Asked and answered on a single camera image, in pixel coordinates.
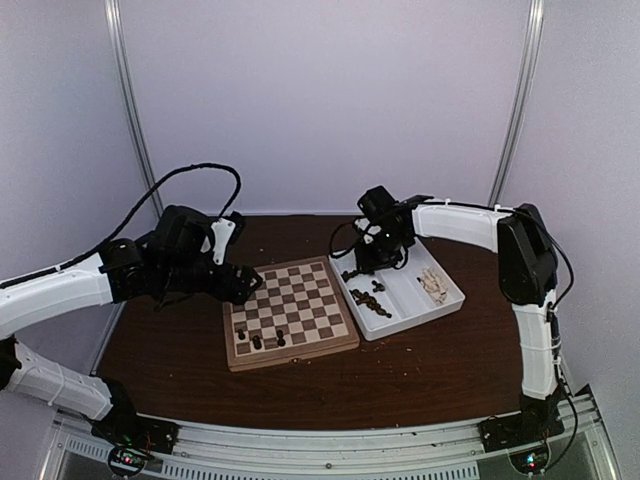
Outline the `dark chess rook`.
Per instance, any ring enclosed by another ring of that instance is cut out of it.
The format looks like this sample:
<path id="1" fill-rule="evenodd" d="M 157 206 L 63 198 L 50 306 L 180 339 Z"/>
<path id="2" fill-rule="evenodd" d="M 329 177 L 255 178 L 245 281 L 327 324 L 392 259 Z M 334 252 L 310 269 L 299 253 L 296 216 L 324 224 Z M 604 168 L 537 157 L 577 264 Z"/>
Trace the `dark chess rook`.
<path id="1" fill-rule="evenodd" d="M 279 347 L 284 347 L 286 345 L 286 340 L 284 338 L 284 332 L 282 330 L 277 330 L 276 331 L 276 337 L 277 337 L 277 345 Z"/>

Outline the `dark chess king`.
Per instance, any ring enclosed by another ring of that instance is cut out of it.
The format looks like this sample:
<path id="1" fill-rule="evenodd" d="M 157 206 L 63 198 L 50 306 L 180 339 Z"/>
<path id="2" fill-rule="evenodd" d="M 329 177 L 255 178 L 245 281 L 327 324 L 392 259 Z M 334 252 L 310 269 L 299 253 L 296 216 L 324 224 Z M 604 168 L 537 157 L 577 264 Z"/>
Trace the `dark chess king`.
<path id="1" fill-rule="evenodd" d="M 353 270 L 353 271 L 343 271 L 341 274 L 341 277 L 344 281 L 349 281 L 352 278 L 355 278 L 359 275 L 359 272 L 357 270 Z"/>

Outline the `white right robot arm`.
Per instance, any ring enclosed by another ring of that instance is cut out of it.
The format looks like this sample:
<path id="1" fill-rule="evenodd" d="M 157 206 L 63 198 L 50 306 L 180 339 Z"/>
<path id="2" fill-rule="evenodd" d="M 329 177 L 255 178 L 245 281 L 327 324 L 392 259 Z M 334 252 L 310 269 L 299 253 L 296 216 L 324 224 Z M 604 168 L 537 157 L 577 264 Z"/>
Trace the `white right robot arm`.
<path id="1" fill-rule="evenodd" d="M 417 238 L 441 238 L 474 245 L 498 257 L 499 288 L 515 314 L 523 378 L 521 398 L 531 401 L 513 419 L 519 440 L 535 440 L 551 424 L 548 402 L 559 391 L 559 341 L 554 318 L 558 247 L 533 204 L 487 207 L 415 195 L 395 199 L 383 186 L 357 201 L 362 213 L 353 223 L 359 271 L 399 270 Z"/>

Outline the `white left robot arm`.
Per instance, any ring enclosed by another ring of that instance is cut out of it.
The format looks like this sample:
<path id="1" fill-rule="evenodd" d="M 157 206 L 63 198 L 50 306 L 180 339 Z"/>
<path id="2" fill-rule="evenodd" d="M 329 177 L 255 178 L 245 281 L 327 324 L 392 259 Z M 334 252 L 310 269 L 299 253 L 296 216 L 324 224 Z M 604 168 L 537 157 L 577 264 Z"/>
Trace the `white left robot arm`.
<path id="1" fill-rule="evenodd" d="M 76 260 L 2 282 L 2 388 L 104 422 L 123 444 L 137 442 L 144 424 L 121 384 L 46 359 L 15 335 L 67 313 L 142 296 L 157 308 L 198 293 L 243 305 L 262 284 L 255 269 L 226 260 L 245 225 L 238 212 L 213 217 L 171 205 L 156 228 L 137 240 L 116 236 Z"/>

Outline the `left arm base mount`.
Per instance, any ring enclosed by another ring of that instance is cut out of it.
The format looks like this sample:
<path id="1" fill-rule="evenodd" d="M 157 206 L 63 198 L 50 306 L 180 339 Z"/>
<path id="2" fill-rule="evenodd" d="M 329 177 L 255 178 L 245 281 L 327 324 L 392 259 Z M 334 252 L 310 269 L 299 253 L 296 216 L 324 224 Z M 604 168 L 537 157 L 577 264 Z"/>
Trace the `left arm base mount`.
<path id="1" fill-rule="evenodd" d="M 143 453 L 171 454 L 179 433 L 172 421 L 138 414 L 123 384 L 102 379 L 108 388 L 110 409 L 100 420 L 90 420 L 91 433 L 114 446 Z"/>

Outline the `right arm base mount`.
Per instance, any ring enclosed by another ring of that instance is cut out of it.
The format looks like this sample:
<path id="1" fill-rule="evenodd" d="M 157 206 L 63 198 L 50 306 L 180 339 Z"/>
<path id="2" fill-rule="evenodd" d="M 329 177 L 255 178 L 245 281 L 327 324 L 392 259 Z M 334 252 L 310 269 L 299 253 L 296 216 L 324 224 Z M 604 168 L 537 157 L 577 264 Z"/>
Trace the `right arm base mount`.
<path id="1" fill-rule="evenodd" d="M 565 431 L 559 417 L 558 391 L 544 400 L 520 395 L 520 410 L 502 417 L 490 417 L 478 424 L 486 453 L 542 442 Z"/>

